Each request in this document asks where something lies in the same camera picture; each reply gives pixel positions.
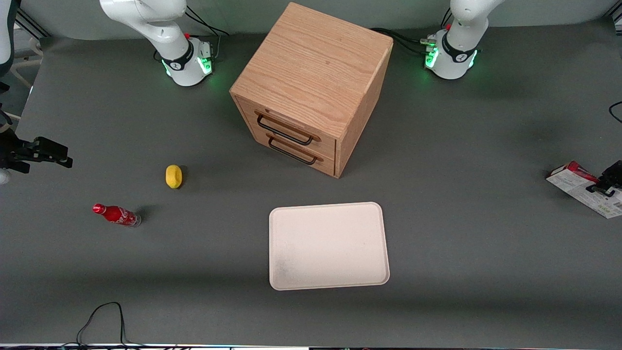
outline drawer handle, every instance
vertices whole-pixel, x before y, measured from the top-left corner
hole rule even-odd
[[[261,126],[262,128],[269,130],[279,136],[283,136],[284,138],[288,139],[289,141],[293,141],[296,142],[297,144],[301,144],[302,146],[308,146],[311,141],[313,141],[313,136],[309,136],[309,139],[307,141],[302,141],[302,140],[298,140],[297,138],[291,137],[288,134],[285,134],[279,130],[276,130],[275,128],[271,127],[271,126],[267,126],[264,123],[261,123],[261,120],[264,118],[264,116],[262,114],[259,115],[259,117],[257,118],[257,124],[259,124],[259,126]]]
[[[277,146],[274,146],[274,145],[272,144],[272,141],[274,141],[274,138],[270,138],[270,140],[268,140],[268,145],[270,146],[270,148],[272,148],[273,150],[275,150],[275,151],[277,151],[277,152],[279,152],[279,153],[282,153],[282,154],[284,154],[284,155],[286,155],[286,156],[289,156],[289,157],[291,157],[291,158],[294,158],[294,159],[296,159],[297,161],[299,161],[299,162],[301,162],[301,163],[304,163],[304,164],[306,164],[306,165],[313,165],[313,164],[315,164],[315,161],[317,160],[317,157],[313,157],[313,159],[312,159],[312,160],[310,160],[310,161],[306,161],[306,160],[304,160],[304,159],[302,159],[302,158],[300,158],[300,157],[296,156],[295,154],[291,154],[291,153],[287,152],[286,150],[284,150],[284,149],[282,149],[282,148],[278,148]]]

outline coca-cola label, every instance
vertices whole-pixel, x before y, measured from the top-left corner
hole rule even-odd
[[[115,224],[123,225],[123,226],[134,226],[136,221],[138,220],[134,213],[127,211],[123,208],[119,208],[121,211],[121,217],[119,220],[115,221]]]

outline red coca-cola bottle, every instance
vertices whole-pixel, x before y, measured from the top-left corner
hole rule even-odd
[[[117,206],[106,207],[102,204],[95,204],[93,212],[106,218],[113,224],[119,224],[128,227],[137,227],[141,224],[141,216],[133,212]]]

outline plastic tray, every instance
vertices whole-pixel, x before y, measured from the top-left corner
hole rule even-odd
[[[389,259],[377,203],[283,207],[270,213],[276,290],[382,285]]]

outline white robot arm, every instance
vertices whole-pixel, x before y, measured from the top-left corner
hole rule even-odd
[[[149,39],[175,83],[196,85],[211,73],[210,43],[186,38],[173,22],[185,13],[186,0],[100,0],[100,5],[108,17]]]
[[[13,25],[20,3],[21,0],[0,0],[0,77],[13,64]]]
[[[428,35],[425,67],[444,79],[458,79],[473,66],[476,46],[488,29],[488,15],[505,0],[451,0],[451,29]]]

